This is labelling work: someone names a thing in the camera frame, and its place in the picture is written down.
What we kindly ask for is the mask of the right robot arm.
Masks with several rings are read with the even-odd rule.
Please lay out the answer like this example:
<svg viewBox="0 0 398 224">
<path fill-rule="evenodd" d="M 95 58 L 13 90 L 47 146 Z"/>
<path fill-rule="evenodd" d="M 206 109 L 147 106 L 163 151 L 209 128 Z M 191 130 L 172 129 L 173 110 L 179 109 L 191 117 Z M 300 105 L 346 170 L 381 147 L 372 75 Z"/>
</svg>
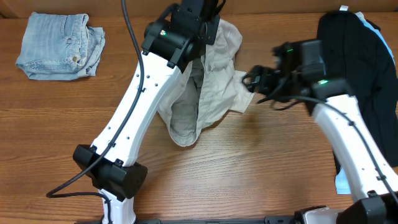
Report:
<svg viewBox="0 0 398 224">
<path fill-rule="evenodd" d="M 332 145 L 348 179 L 353 204 L 296 211 L 291 223 L 397 223 L 397 174 L 387 163 L 361 116 L 346 79 L 329 76 L 322 42 L 286 42 L 274 47 L 276 68 L 256 65 L 242 77 L 251 93 L 273 103 L 305 103 Z"/>
</svg>

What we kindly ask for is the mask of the beige khaki shorts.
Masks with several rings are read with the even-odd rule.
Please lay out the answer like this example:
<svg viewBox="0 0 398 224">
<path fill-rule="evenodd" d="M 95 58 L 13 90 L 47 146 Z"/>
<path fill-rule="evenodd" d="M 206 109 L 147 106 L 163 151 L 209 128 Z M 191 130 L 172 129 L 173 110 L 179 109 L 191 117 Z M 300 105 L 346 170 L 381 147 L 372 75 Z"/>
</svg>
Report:
<svg viewBox="0 0 398 224">
<path fill-rule="evenodd" d="M 220 20 L 215 43 L 188 64 L 163 97 L 158 112 L 175 144 L 195 144 L 227 111 L 243 113 L 249 106 L 254 95 L 242 84 L 245 73 L 234 67 L 242 40 L 236 26 Z"/>
</svg>

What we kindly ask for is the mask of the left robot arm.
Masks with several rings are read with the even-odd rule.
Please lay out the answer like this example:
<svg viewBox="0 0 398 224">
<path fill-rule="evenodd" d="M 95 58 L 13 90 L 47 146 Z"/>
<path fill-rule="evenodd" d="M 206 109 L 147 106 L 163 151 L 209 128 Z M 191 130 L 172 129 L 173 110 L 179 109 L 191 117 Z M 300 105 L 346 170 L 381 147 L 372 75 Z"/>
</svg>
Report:
<svg viewBox="0 0 398 224">
<path fill-rule="evenodd" d="M 183 0 L 148 24 L 134 77 L 112 118 L 90 145 L 77 145 L 73 160 L 103 201 L 100 223 L 135 223 L 134 196 L 147 175 L 136 162 L 142 138 L 187 65 L 214 44 L 222 7 L 216 0 Z"/>
</svg>

